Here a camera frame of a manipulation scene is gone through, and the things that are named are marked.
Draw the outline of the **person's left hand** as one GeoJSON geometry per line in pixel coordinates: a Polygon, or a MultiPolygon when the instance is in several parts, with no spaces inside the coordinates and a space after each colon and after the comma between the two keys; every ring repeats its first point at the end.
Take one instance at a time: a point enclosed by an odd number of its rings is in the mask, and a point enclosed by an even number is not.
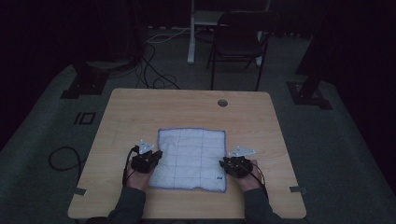
{"type": "Polygon", "coordinates": [[[149,187],[151,174],[142,174],[131,167],[131,162],[127,164],[125,185],[128,188],[145,191],[149,187]]]}

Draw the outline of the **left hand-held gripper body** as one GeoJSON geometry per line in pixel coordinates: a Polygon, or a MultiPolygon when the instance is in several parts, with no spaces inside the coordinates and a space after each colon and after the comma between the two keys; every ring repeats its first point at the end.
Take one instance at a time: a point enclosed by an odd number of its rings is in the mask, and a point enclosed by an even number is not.
{"type": "Polygon", "coordinates": [[[135,152],[136,155],[132,158],[131,167],[138,173],[148,174],[156,166],[156,160],[152,149],[154,149],[154,145],[147,143],[143,139],[133,148],[133,152],[135,152]]]}

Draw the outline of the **white cloth with blue grid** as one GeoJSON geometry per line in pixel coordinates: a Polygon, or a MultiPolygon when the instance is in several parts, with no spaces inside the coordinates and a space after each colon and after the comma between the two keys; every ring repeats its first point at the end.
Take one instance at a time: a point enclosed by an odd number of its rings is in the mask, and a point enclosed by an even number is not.
{"type": "Polygon", "coordinates": [[[163,152],[149,185],[159,189],[203,189],[224,192],[226,174],[220,167],[226,155],[226,133],[200,128],[161,129],[163,152]]]}

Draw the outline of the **black folding chair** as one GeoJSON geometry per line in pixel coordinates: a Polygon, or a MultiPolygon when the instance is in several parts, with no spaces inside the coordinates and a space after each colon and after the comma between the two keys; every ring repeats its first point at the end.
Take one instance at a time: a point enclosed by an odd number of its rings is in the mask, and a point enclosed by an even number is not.
{"type": "Polygon", "coordinates": [[[280,16],[274,11],[231,11],[220,17],[206,67],[211,67],[210,89],[214,89],[216,63],[247,62],[249,67],[261,57],[254,91],[261,83],[269,38],[276,32],[280,16]]]}

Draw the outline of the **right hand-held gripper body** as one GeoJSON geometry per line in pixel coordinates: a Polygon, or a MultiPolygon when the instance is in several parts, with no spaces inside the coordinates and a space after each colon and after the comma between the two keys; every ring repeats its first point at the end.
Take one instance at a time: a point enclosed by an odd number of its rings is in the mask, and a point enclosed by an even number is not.
{"type": "Polygon", "coordinates": [[[246,147],[236,147],[226,158],[226,173],[236,178],[242,178],[249,175],[253,165],[247,156],[253,155],[254,149],[246,147]]]}

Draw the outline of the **person's right hand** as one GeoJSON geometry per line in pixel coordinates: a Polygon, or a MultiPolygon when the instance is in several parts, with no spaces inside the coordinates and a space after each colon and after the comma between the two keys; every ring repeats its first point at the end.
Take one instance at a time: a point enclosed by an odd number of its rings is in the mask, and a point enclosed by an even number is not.
{"type": "Polygon", "coordinates": [[[262,188],[262,173],[258,169],[258,163],[256,160],[252,160],[251,162],[253,165],[251,174],[243,178],[235,179],[235,182],[237,183],[238,187],[243,192],[262,188]]]}

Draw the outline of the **round grey stand base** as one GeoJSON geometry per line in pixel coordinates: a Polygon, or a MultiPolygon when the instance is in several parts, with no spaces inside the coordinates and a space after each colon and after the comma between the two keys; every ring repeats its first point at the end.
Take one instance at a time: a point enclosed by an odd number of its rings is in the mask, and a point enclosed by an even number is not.
{"type": "Polygon", "coordinates": [[[104,62],[94,61],[88,62],[88,66],[101,71],[114,72],[114,71],[125,71],[136,67],[136,63],[131,61],[117,61],[117,62],[104,62]]]}

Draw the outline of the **white desk frame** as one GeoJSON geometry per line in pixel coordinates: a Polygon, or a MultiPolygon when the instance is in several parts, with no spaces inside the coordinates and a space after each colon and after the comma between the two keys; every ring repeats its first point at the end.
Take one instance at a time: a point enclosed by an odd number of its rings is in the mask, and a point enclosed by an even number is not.
{"type": "Polygon", "coordinates": [[[187,55],[187,63],[189,65],[195,62],[195,27],[196,25],[214,26],[217,24],[219,17],[223,11],[198,10],[195,8],[195,0],[191,0],[190,13],[190,41],[187,55]]]}

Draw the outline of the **black stand base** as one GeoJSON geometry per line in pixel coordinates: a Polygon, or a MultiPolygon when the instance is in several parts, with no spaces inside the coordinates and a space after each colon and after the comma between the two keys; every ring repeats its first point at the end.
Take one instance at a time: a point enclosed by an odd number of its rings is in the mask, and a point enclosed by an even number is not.
{"type": "Polygon", "coordinates": [[[62,99],[77,99],[80,95],[101,95],[106,85],[109,73],[97,70],[86,62],[72,63],[77,72],[68,90],[65,90],[62,99]]]}
{"type": "Polygon", "coordinates": [[[322,75],[318,72],[317,67],[310,62],[307,65],[307,70],[310,75],[304,82],[286,82],[293,102],[296,105],[316,105],[322,110],[332,110],[330,102],[323,97],[318,88],[322,75]]]}

